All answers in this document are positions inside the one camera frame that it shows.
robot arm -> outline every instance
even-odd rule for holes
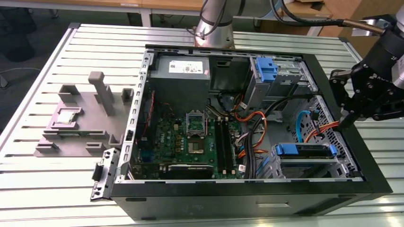
[[[404,6],[388,22],[363,61],[351,70],[331,73],[333,97],[343,108],[341,129],[356,120],[404,117]],[[352,97],[344,88],[349,79]]]
[[[207,0],[195,41],[201,47],[228,48],[233,44],[233,16],[263,17],[271,11],[268,0]]]

slotted metal table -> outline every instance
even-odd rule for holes
[[[89,202],[96,157],[36,158],[35,146],[60,98],[63,84],[93,91],[91,71],[103,71],[112,91],[137,89],[145,44],[193,45],[184,29],[72,26],[0,135],[0,226],[192,226],[207,220],[133,222],[115,202]],[[235,32],[237,49],[312,53],[327,74],[360,60],[337,38]],[[209,226],[392,226],[404,223],[404,120],[356,123],[393,194],[313,218],[209,220]]]

table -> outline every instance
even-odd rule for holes
[[[203,0],[0,0],[0,6],[139,13],[141,15],[143,26],[152,27],[152,14],[199,16]],[[299,13],[303,13],[301,3],[292,2],[291,6],[292,13],[297,13],[299,16]],[[313,14],[313,16],[304,17],[304,19],[321,20],[329,18],[332,16],[331,12],[325,7],[323,8],[317,14],[313,9],[307,7],[305,11]],[[272,14],[264,17],[236,18],[276,20]],[[311,27],[308,35],[317,36],[320,31],[321,27]]]
[[[89,71],[103,71],[112,91],[136,89],[145,44],[191,46],[184,29],[80,25],[69,28],[32,88],[0,135],[0,225],[99,226],[152,224],[133,222],[112,201],[89,202],[93,157],[33,157],[60,98],[63,84],[89,91]],[[235,32],[237,49],[315,54],[327,74],[347,70],[360,60],[349,44],[337,38]],[[356,124],[393,194],[363,201],[323,217],[212,220],[209,226],[392,226],[404,223],[404,120]],[[181,226],[203,224],[192,220]],[[179,223],[163,226],[179,226]]]

ram slot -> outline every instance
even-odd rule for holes
[[[221,137],[221,121],[215,121],[215,140],[216,140],[216,155],[217,155],[217,170],[221,173],[225,170],[225,153],[223,149]]]
[[[233,170],[233,155],[232,155],[232,145],[231,145],[231,135],[228,130],[228,122],[221,122],[221,139],[223,139],[223,150],[225,154],[225,170],[231,174]]]

motherboard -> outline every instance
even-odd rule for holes
[[[239,179],[232,146],[239,130],[239,122],[227,118],[193,113],[159,118],[155,148],[140,151],[143,179]]]

